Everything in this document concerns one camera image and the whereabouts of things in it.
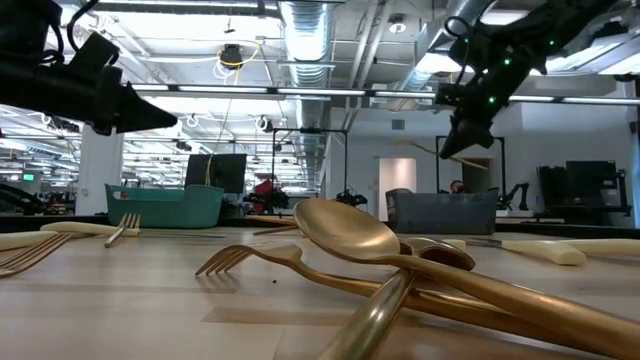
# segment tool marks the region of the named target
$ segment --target person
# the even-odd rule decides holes
[[[464,194],[464,183],[460,180],[453,180],[451,185],[449,185],[449,191],[452,194]]]

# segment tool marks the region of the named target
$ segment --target gold fork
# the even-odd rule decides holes
[[[126,213],[120,220],[120,225],[118,225],[118,230],[113,233],[113,235],[109,236],[107,241],[104,243],[105,248],[110,248],[111,244],[116,241],[122,233],[127,229],[137,230],[140,228],[140,214],[130,214]]]
[[[0,262],[0,279],[17,275],[42,261],[73,238],[70,234],[57,234],[41,243]]]
[[[307,280],[357,295],[369,297],[380,287],[380,283],[377,282],[316,271],[302,261],[302,249],[299,246],[283,242],[256,244],[253,246],[229,246],[220,250],[205,262],[196,272],[196,276],[205,271],[207,275],[214,271],[216,273],[227,272],[251,255],[286,266]],[[526,322],[493,305],[472,298],[425,289],[412,289],[404,302],[404,306],[450,320],[582,351],[597,352],[588,346],[555,334],[549,329]]]

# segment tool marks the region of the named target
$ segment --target table surface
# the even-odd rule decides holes
[[[254,237],[254,230],[205,231],[226,236],[218,239],[122,238],[111,249],[104,249],[104,237],[64,245],[31,270],[0,280],[2,358],[316,359],[364,298],[258,258],[227,275],[194,277],[195,270],[228,245],[286,240],[321,271],[377,281],[394,272],[333,258],[297,232]],[[495,248],[468,252],[479,273],[640,319],[640,259],[589,258],[583,267],[560,267]],[[512,358],[599,357],[410,310],[401,312],[379,356]]]

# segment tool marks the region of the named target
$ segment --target ceiling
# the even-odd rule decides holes
[[[101,6],[103,6],[102,9],[108,9],[110,3],[122,5],[126,1],[104,0]],[[153,3],[148,0],[129,1]],[[444,16],[446,9],[446,1],[442,0],[390,1],[391,13],[401,14],[404,17],[403,23],[406,25],[406,30],[394,34],[387,30],[389,24],[378,24],[383,27],[382,37],[375,50],[375,62],[366,75],[365,86],[392,84],[402,80],[413,64],[420,60],[416,58],[421,55],[416,54],[414,45],[423,25]],[[62,22],[66,24],[78,9],[78,1],[58,0],[58,2],[63,5]],[[483,20],[501,23],[508,19],[515,19],[518,14],[522,16],[543,2],[499,1],[495,9]],[[348,0],[343,4],[331,5],[334,6],[334,11],[329,61],[332,65],[330,87],[347,86],[358,49],[360,25],[364,23],[364,15],[370,3],[370,0]],[[91,31],[100,32],[120,47],[122,54],[118,66],[124,69],[126,80],[132,83],[291,86],[289,67],[283,63],[287,60],[288,54],[283,41],[283,24],[277,18],[99,10],[78,21],[74,33],[76,41],[81,43]],[[48,43],[51,47],[56,44],[52,33]],[[218,53],[225,44],[239,44],[243,58],[251,60],[237,72],[222,69],[218,62]],[[65,49],[66,58],[70,59],[73,56],[71,47],[67,44]],[[627,53],[616,63],[631,55],[633,54]],[[455,63],[451,68],[451,64],[446,63],[445,60],[448,59],[439,58],[439,61],[433,64],[442,63],[442,68],[439,69],[442,72],[453,74],[458,71],[459,67],[456,67]],[[449,77],[439,77],[436,80],[448,81]],[[536,87],[536,81],[533,77],[529,81],[533,84],[530,86],[533,89],[531,91],[549,89],[547,86],[540,90],[540,87]],[[562,82],[571,84],[572,80],[563,79]],[[585,89],[583,85],[567,86],[567,88],[568,91],[573,92]],[[247,180],[248,186],[251,186],[257,181],[254,173],[270,172],[271,134],[266,134],[259,129],[260,119],[271,120],[275,127],[298,127],[297,102],[290,97],[277,100],[186,97],[146,97],[146,99],[176,114],[180,122],[172,129],[127,134],[126,139],[129,140],[125,145],[123,170],[125,177],[140,178],[158,185],[178,185],[185,170],[189,152],[178,150],[171,139],[183,139],[193,145],[193,152],[224,153],[235,150],[235,152],[249,154],[250,169]],[[330,106],[342,107],[344,104],[333,101]],[[386,119],[375,114],[380,111],[387,113],[387,110],[369,108],[363,111],[365,111],[364,115],[357,120],[356,130],[366,129],[367,126],[375,127],[375,121],[382,121],[375,119]],[[411,114],[406,118],[411,122],[409,126],[416,132],[426,134],[436,130],[438,132],[446,130],[445,127],[448,125],[446,112],[438,115],[429,114],[430,117],[439,119],[433,122],[437,125],[420,125],[419,122],[424,117],[421,116],[422,114]],[[77,160],[80,158],[79,134],[53,129],[47,125],[48,121],[47,117],[38,113],[3,107],[0,110],[0,127],[3,133],[24,138],[11,141],[0,140],[0,158],[3,159],[1,166],[9,170],[43,169],[48,172],[45,177],[47,181],[56,185],[73,183],[77,180]],[[81,122],[74,123],[82,129]],[[333,121],[333,123],[339,124],[341,121]],[[27,139],[28,136],[36,135],[51,138],[62,135],[69,139]],[[291,144],[283,143],[283,149],[276,161],[280,164],[276,168],[276,174],[287,186],[316,189],[319,186],[318,179],[309,181],[302,169],[306,161],[304,153],[309,152],[300,145],[302,137],[298,133],[287,134],[286,132],[279,132],[277,136],[281,138],[285,135],[288,136],[286,141],[290,141]],[[229,143],[232,139],[236,140],[235,144]],[[317,144],[319,147],[313,153],[314,156],[321,158],[324,154],[322,141],[317,141]]]

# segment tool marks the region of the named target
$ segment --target red object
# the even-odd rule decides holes
[[[256,186],[256,194],[257,195],[267,195],[273,191],[273,183],[271,180],[265,180],[260,185]],[[263,204],[253,204],[253,209],[258,213],[262,213],[264,211]]]

